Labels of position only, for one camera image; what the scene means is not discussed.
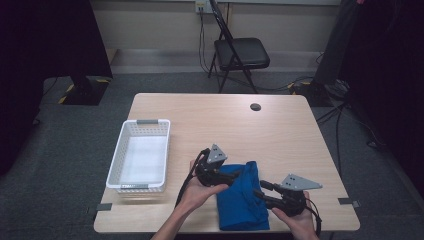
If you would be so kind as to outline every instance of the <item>human hand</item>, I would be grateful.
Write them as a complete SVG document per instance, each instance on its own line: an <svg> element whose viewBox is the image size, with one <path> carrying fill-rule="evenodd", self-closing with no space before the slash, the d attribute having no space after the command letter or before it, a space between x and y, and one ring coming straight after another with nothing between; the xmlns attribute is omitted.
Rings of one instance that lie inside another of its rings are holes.
<svg viewBox="0 0 424 240"><path fill-rule="evenodd" d="M190 169L193 167L193 164L194 160L190 162ZM227 184L220 184L213 187L203 186L199 179L197 179L196 176L193 176L193 178L189 181L178 206L184 208L188 213L191 213L202 206L210 196L224 191L227 188Z"/></svg>
<svg viewBox="0 0 424 240"><path fill-rule="evenodd" d="M306 199L309 199L309 193L304 191ZM306 201L306 205L311 208L311 203ZM314 222L312 221L312 213L304 209L299 215L289 217L278 208L271 210L281 221L285 222L290 228L293 236L297 240L319 239L315 234Z"/></svg>

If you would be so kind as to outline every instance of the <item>chair leg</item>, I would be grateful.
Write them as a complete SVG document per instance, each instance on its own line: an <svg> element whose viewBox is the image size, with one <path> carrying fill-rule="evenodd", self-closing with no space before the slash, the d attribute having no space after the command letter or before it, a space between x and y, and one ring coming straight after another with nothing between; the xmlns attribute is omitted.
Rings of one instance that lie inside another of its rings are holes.
<svg viewBox="0 0 424 240"><path fill-rule="evenodd" d="M212 63L211 63L211 67L209 68L209 74L208 74L208 78L211 78L211 74L212 74L212 68L215 66L215 58L216 58L216 53L213 54L213 58L212 58Z"/></svg>
<svg viewBox="0 0 424 240"><path fill-rule="evenodd" d="M219 93L221 93L222 92L222 89L224 88L224 84L225 84L225 81L227 80L227 77L228 77L228 73L229 73L230 71L226 71L225 72L225 76L224 76L224 79L222 79L222 83L221 83L221 85L219 86Z"/></svg>
<svg viewBox="0 0 424 240"><path fill-rule="evenodd" d="M252 87L253 91L254 91L256 94L258 94L258 90L256 90L256 87L255 87L255 85L253 84L252 78L250 77L250 75L251 75L250 71L249 71L249 70L243 70L243 73L244 73L244 75L246 76L247 81L249 81L250 86Z"/></svg>

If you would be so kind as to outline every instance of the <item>gray carpet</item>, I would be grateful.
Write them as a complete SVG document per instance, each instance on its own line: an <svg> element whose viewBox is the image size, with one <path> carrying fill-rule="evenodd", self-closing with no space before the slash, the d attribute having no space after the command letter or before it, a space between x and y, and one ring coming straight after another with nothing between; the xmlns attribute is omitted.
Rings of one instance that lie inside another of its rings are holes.
<svg viewBox="0 0 424 240"><path fill-rule="evenodd" d="M311 75L255 72L253 77L256 85L276 89ZM53 83L54 79L46 80L45 89ZM99 106L57 104L70 84L68 78L59 78L44 96L41 123L13 168L0 178L0 239L149 239L150 234L105 235L93 229L94 209L103 194L121 124L139 92L215 93L216 80L207 79L205 73L116 75ZM224 92L252 90L228 82ZM312 110L318 118L331 108ZM337 163L336 119L320 129ZM422 203L390 152L366 145L372 135L359 121L351 109L343 111L339 147L343 182L361 205L356 208L361 229L335 233L333 239L422 239ZM321 239L330 237L323 233Z"/></svg>

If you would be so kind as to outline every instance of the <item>person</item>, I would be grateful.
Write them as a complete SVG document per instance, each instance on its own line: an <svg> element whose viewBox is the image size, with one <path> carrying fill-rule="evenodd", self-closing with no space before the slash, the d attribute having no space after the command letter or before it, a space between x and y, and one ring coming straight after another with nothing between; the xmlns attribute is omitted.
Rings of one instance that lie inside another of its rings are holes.
<svg viewBox="0 0 424 240"><path fill-rule="evenodd" d="M219 192L228 188L227 184L220 184L212 187L203 186L199 179L194 176L188 183L180 203L174 208L171 215L162 227L153 235L151 240L171 240L174 239L187 217L197 208L202 206L206 200ZM309 199L309 193L304 191L305 197ZM304 210L300 215L288 217L278 208L271 211L283 222L287 224L296 240L316 240L312 213Z"/></svg>

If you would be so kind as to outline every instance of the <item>electrical outlet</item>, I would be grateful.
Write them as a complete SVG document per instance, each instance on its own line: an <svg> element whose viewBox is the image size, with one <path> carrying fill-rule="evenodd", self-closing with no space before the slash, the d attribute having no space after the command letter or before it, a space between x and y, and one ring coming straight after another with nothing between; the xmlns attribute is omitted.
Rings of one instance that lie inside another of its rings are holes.
<svg viewBox="0 0 424 240"><path fill-rule="evenodd" d="M199 13L201 9L203 13L212 13L211 3L209 0L197 0L194 2L194 11Z"/></svg>

